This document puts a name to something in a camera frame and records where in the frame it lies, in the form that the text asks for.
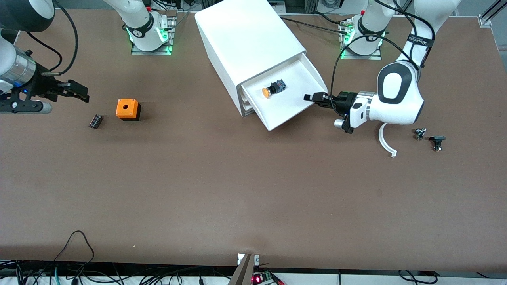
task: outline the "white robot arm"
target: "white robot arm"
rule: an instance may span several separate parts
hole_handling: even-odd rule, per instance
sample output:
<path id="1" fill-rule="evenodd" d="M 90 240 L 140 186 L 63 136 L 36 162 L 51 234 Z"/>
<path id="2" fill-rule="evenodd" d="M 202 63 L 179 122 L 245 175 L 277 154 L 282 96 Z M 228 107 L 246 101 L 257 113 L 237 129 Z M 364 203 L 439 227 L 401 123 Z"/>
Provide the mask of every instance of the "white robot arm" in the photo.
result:
<path id="1" fill-rule="evenodd" d="M 424 99 L 417 86 L 419 71 L 433 45 L 434 35 L 460 2 L 461 0 L 415 0 L 415 15 L 427 24 L 415 20 L 415 30 L 412 29 L 403 48 L 410 59 L 402 54 L 395 62 L 380 70 L 377 92 L 340 92 L 338 96 L 315 93 L 305 95 L 305 100 L 334 109 L 343 117 L 335 121 L 335 127 L 347 133 L 352 133 L 354 128 L 367 120 L 413 124 L 424 106 Z"/>
<path id="2" fill-rule="evenodd" d="M 396 8 L 393 0 L 380 0 L 386 5 Z M 363 14 L 355 15 L 352 18 L 353 33 L 348 40 L 354 39 L 366 34 L 384 35 L 385 28 L 394 15 L 394 10 L 382 6 L 379 3 L 369 0 L 368 6 Z M 356 54 L 369 55 L 377 50 L 380 43 L 378 37 L 363 37 L 349 45 L 349 48 Z"/>
<path id="3" fill-rule="evenodd" d="M 142 51 L 154 51 L 168 41 L 167 16 L 148 12 L 142 0 L 103 0 L 122 17 L 130 39 Z"/>
<path id="4" fill-rule="evenodd" d="M 154 51 L 168 41 L 167 16 L 148 12 L 142 0 L 104 0 L 125 22 L 130 38 L 138 49 Z M 53 0 L 0 0 L 0 31 L 2 29 L 41 32 L 52 23 L 55 15 Z M 88 88 L 38 64 L 31 53 L 24 52 L 0 34 L 0 113 L 47 114 L 48 102 L 31 100 L 44 97 L 56 102 L 58 96 L 75 97 L 88 102 Z M 25 93 L 26 99 L 20 99 Z"/>

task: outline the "black terminal block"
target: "black terminal block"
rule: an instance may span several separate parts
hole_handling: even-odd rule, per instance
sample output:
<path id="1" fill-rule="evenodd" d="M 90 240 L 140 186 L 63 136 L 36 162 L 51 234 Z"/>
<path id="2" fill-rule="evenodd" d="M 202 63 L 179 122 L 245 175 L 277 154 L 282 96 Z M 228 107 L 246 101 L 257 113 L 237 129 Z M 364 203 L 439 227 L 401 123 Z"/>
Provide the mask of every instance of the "black terminal block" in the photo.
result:
<path id="1" fill-rule="evenodd" d="M 426 133 L 427 130 L 428 129 L 426 129 L 426 128 L 416 129 L 414 131 L 416 140 L 422 140 L 422 137 L 424 136 L 424 134 Z"/>
<path id="2" fill-rule="evenodd" d="M 429 140 L 432 140 L 434 143 L 433 150 L 436 152 L 441 151 L 442 150 L 442 141 L 445 139 L 446 139 L 446 137 L 444 137 L 443 135 L 434 135 L 434 136 L 430 137 Z"/>
<path id="3" fill-rule="evenodd" d="M 100 126 L 100 123 L 102 123 L 103 119 L 104 119 L 104 116 L 99 115 L 99 114 L 95 115 L 95 117 L 93 117 L 93 120 L 90 122 L 90 128 L 98 129 Z"/>

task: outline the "metal mounting plate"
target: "metal mounting plate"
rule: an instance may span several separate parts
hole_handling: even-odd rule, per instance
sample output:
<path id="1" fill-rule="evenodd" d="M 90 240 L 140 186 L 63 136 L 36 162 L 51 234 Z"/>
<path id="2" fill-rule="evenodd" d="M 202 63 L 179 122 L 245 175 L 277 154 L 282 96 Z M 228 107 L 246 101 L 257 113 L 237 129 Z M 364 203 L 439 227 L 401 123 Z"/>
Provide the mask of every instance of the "metal mounting plate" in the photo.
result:
<path id="1" fill-rule="evenodd" d="M 243 257 L 245 257 L 245 254 L 238 254 L 238 265 L 241 263 L 241 260 L 243 260 Z M 259 266 L 259 255 L 254 255 L 253 258 L 255 259 L 255 266 Z"/>
<path id="2" fill-rule="evenodd" d="M 138 49 L 134 43 L 132 43 L 132 49 L 130 51 L 133 55 L 171 55 L 172 54 L 172 46 L 174 44 L 174 33 L 176 32 L 175 27 L 177 23 L 176 16 L 167 16 L 167 25 L 164 23 L 162 28 L 168 28 L 169 31 L 165 32 L 167 36 L 167 41 L 160 46 L 160 48 L 146 52 Z"/>

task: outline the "orange box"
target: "orange box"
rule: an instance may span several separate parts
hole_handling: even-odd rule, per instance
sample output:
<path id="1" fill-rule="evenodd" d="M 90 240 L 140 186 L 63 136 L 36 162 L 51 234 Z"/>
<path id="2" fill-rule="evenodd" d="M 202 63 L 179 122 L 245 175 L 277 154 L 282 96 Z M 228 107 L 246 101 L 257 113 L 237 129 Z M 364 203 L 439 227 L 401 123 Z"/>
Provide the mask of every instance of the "orange box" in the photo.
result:
<path id="1" fill-rule="evenodd" d="M 116 117 L 123 121 L 139 121 L 141 117 L 141 104 L 136 99 L 118 99 Z"/>

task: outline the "table surface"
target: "table surface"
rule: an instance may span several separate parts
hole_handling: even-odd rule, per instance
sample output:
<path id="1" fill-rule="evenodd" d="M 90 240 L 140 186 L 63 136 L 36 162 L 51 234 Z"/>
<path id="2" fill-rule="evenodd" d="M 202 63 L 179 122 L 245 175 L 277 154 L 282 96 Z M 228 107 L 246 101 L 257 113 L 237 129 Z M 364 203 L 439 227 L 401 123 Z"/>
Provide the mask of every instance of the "table surface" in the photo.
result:
<path id="1" fill-rule="evenodd" d="M 234 265 L 254 252 L 272 267 L 507 270 L 507 76 L 475 18 L 439 31 L 419 121 L 386 127 L 393 159 L 380 122 L 350 135 L 317 106 L 271 132 L 256 115 L 240 117 L 192 14 L 173 55 L 160 57 L 131 56 L 114 11 L 70 13 L 79 55 L 62 80 L 89 87 L 91 99 L 0 116 L 1 259 L 52 260 L 80 229 L 104 262 Z M 329 84 L 336 34 L 287 25 Z M 389 37 L 402 45 L 409 29 L 394 18 Z M 61 13 L 39 37 L 66 65 L 74 40 Z M 56 61 L 25 35 L 19 46 Z M 342 60 L 335 90 L 376 91 L 379 70 L 399 55 L 382 49 L 382 61 Z M 140 122 L 115 117 L 119 98 L 142 104 Z M 99 130 L 88 127 L 95 114 L 105 116 Z M 416 141 L 415 127 L 447 136 L 444 151 Z M 80 237 L 62 257 L 88 258 Z"/>

